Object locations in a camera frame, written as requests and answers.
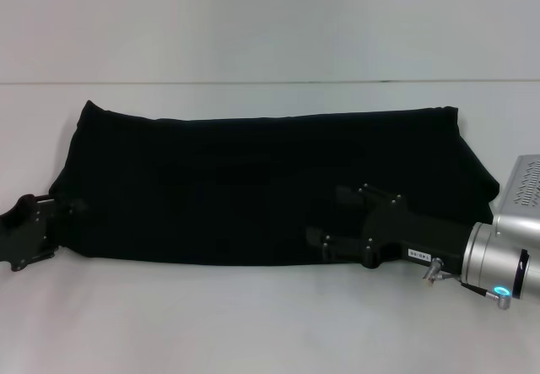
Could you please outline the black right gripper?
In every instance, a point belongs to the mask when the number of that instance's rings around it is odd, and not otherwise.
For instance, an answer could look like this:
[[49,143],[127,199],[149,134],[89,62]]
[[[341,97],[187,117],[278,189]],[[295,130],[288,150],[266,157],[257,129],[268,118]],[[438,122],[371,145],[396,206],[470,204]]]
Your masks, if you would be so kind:
[[382,263],[405,260],[429,266],[442,261],[445,271],[460,271],[474,224],[462,224],[410,212],[401,194],[365,183],[337,186],[335,215],[365,219],[361,237],[336,236],[308,226],[306,242],[324,263],[359,263],[378,268]]

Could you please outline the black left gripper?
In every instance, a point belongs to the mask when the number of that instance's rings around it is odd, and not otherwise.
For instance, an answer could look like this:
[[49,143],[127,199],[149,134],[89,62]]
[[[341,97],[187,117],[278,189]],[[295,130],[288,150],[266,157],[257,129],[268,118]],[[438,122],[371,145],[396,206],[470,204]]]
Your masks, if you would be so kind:
[[76,198],[26,194],[1,215],[1,261],[13,272],[54,257],[58,250],[49,238],[48,225],[83,214],[88,205]]

